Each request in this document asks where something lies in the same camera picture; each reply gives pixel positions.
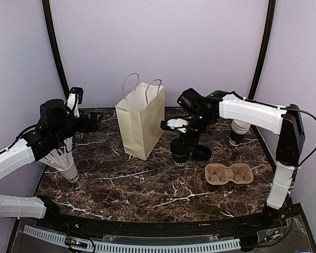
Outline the stack of black coffee lids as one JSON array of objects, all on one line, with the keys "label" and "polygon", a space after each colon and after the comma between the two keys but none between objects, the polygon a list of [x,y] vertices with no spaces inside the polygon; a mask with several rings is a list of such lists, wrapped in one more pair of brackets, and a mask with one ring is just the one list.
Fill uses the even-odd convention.
[{"label": "stack of black coffee lids", "polygon": [[212,151],[210,148],[204,145],[197,145],[192,152],[192,157],[196,161],[208,161],[212,156]]}]

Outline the cream paper bag with handles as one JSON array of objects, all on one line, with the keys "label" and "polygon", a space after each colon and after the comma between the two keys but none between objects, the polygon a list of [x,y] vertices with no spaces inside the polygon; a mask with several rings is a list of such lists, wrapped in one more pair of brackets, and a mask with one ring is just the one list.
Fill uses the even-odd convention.
[{"label": "cream paper bag with handles", "polygon": [[115,106],[125,153],[146,160],[163,134],[160,127],[165,119],[165,86],[159,82],[146,84],[136,81],[134,90],[123,93]]}]

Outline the stack of white paper cups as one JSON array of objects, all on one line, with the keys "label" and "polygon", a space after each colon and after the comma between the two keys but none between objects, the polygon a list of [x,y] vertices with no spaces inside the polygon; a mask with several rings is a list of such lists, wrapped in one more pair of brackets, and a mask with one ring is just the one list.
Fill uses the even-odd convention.
[{"label": "stack of white paper cups", "polygon": [[249,131],[250,126],[251,125],[249,123],[233,120],[231,124],[229,143],[235,147],[239,146],[244,136]]}]

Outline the brown pulp cup carrier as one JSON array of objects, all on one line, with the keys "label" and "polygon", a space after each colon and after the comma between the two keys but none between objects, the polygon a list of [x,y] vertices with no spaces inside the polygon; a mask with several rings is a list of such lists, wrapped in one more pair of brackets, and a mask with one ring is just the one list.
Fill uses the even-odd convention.
[{"label": "brown pulp cup carrier", "polygon": [[250,184],[254,180],[251,167],[245,163],[234,163],[227,167],[219,163],[210,163],[204,168],[206,181],[215,186],[229,182],[235,184]]}]

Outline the single black paper coffee cup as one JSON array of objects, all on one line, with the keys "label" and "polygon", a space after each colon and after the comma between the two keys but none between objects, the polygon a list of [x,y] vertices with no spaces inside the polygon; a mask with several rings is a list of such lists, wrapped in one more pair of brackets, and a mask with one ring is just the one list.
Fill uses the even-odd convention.
[{"label": "single black paper coffee cup", "polygon": [[185,154],[172,154],[172,158],[174,161],[174,164],[177,167],[184,167],[186,166],[188,160],[189,160],[190,154],[189,153],[185,153]]}]

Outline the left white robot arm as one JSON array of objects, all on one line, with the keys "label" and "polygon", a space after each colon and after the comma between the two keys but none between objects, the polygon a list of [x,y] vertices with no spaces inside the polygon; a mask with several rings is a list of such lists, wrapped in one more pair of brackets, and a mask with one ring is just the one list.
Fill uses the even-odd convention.
[{"label": "left white robot arm", "polygon": [[[70,138],[76,133],[97,132],[103,114],[90,112],[80,115],[76,95],[70,102],[52,99],[40,106],[40,119],[36,125],[23,130],[16,140],[0,151],[0,180],[17,169],[36,161],[50,159],[56,153],[64,154],[60,145],[68,150]],[[47,196],[17,197],[0,194],[0,218],[35,218],[43,221],[53,230],[64,225],[58,205]]]}]

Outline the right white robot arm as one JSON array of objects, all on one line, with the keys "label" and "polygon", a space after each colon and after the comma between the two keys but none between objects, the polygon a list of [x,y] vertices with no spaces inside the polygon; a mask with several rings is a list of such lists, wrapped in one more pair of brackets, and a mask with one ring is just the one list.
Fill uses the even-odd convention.
[{"label": "right white robot arm", "polygon": [[275,157],[275,174],[266,205],[258,224],[269,229],[279,219],[276,210],[282,208],[289,191],[294,187],[297,171],[305,162],[301,158],[305,132],[301,114],[295,104],[289,106],[266,104],[247,99],[235,92],[214,91],[201,96],[193,88],[185,90],[177,100],[188,111],[181,118],[170,118],[161,127],[178,130],[180,136],[171,142],[174,163],[182,167],[199,143],[201,133],[219,118],[232,120],[232,130],[244,135],[251,125],[266,129],[279,137]]}]

